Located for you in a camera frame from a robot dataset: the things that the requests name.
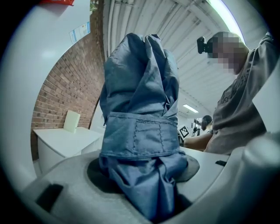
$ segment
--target white ceiling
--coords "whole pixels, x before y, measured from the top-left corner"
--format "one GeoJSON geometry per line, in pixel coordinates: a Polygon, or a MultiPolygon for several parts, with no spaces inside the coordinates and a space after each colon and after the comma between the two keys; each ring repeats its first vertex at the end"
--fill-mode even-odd
{"type": "MultiPolygon", "coordinates": [[[[223,2],[236,19],[246,45],[250,49],[257,47],[266,32],[258,14],[245,0],[223,2]]],[[[234,75],[207,63],[206,54],[197,52],[196,40],[200,36],[207,41],[218,31],[226,30],[226,24],[206,0],[105,0],[105,56],[128,33],[158,34],[163,47],[176,58],[180,78],[179,114],[188,118],[212,115],[221,94],[235,79],[234,75]],[[184,104],[199,113],[189,111],[184,104]]]]}

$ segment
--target white table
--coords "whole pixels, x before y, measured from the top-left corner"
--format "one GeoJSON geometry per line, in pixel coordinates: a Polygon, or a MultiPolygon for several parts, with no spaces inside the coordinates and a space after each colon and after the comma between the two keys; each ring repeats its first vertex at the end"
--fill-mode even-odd
{"type": "Polygon", "coordinates": [[[96,150],[101,134],[78,127],[75,133],[59,129],[35,129],[38,136],[38,153],[42,173],[66,158],[96,150]]]}

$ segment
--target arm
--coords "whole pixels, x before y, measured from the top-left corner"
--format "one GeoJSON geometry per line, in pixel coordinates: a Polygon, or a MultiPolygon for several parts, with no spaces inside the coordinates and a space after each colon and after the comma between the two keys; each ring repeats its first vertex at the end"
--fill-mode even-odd
{"type": "Polygon", "coordinates": [[[205,150],[212,136],[213,134],[208,132],[205,135],[198,137],[186,138],[184,140],[184,147],[189,149],[205,150]]]}

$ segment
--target brick wall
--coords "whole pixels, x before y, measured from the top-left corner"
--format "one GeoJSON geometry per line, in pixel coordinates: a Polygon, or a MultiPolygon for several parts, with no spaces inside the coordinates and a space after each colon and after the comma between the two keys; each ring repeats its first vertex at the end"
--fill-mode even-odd
{"type": "Polygon", "coordinates": [[[89,128],[104,83],[103,1],[90,16],[91,32],[54,65],[41,87],[31,123],[32,159],[38,159],[33,129],[63,128],[67,110],[80,114],[78,126],[89,128]]]}

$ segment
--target blue cloth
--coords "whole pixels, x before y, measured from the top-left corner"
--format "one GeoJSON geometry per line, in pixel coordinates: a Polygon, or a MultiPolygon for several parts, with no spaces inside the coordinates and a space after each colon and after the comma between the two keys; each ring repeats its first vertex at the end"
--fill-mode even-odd
{"type": "Polygon", "coordinates": [[[100,167],[149,220],[175,209],[173,176],[187,166],[177,134],[178,69],[157,35],[128,34],[104,65],[100,167]]]}

